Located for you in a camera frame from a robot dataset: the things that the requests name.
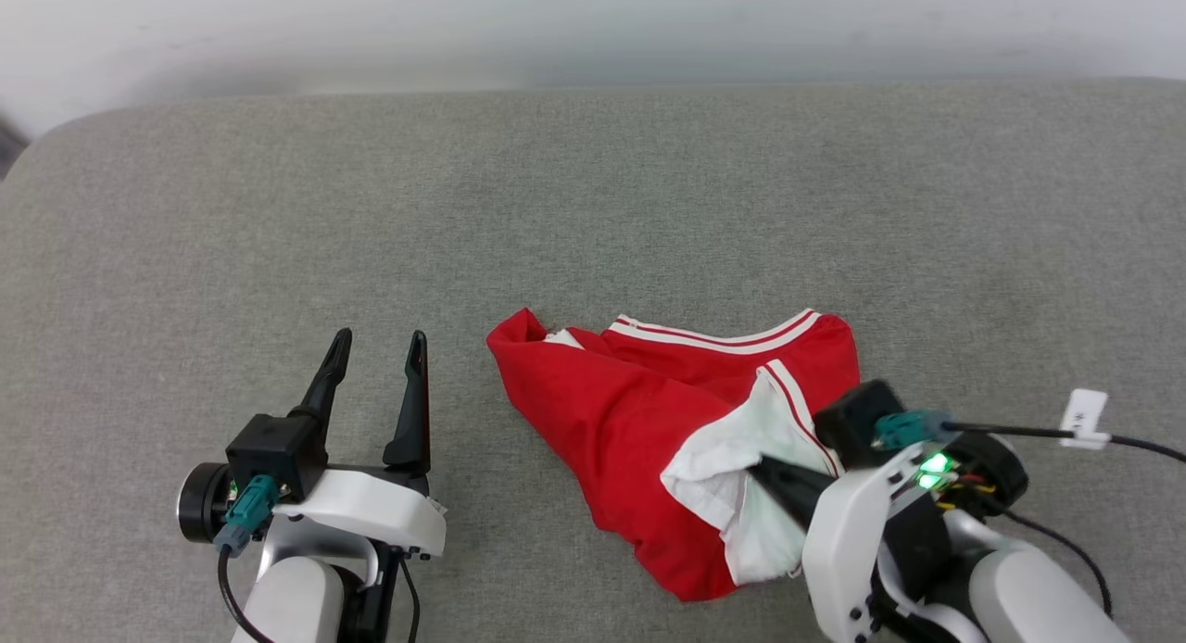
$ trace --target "gray fabric surface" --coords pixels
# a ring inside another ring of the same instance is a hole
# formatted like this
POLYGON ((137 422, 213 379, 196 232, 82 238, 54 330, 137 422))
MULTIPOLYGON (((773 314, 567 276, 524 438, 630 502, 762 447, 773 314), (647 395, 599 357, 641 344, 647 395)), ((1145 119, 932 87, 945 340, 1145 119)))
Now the gray fabric surface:
MULTIPOLYGON (((763 87, 237 100, 111 112, 0 184, 0 639, 228 641, 191 466, 300 397, 355 329, 330 431, 377 464, 429 337, 444 558, 423 641, 822 641, 799 581, 681 605, 589 522, 484 336, 527 305, 712 335, 804 306, 866 377, 969 420, 1186 446, 1186 84, 763 87)), ((1136 641, 1186 628, 1181 465, 1019 440, 1019 504, 1109 575, 1136 641)), ((1095 593, 1069 553, 1034 540, 1095 593)), ((254 564, 232 566, 247 594, 254 564)), ((402 588, 390 639, 402 639, 402 588)))

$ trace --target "red shorts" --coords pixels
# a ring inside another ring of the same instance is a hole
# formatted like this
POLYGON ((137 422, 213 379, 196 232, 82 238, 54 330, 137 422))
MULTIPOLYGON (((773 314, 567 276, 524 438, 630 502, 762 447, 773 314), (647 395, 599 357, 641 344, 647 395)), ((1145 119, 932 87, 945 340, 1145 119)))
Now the red shorts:
POLYGON ((529 310, 487 345, 511 403, 573 470, 593 522, 683 600, 797 569, 804 530, 745 467, 761 453, 839 475, 811 415, 860 381, 852 331, 805 311, 716 338, 618 318, 549 336, 529 310))

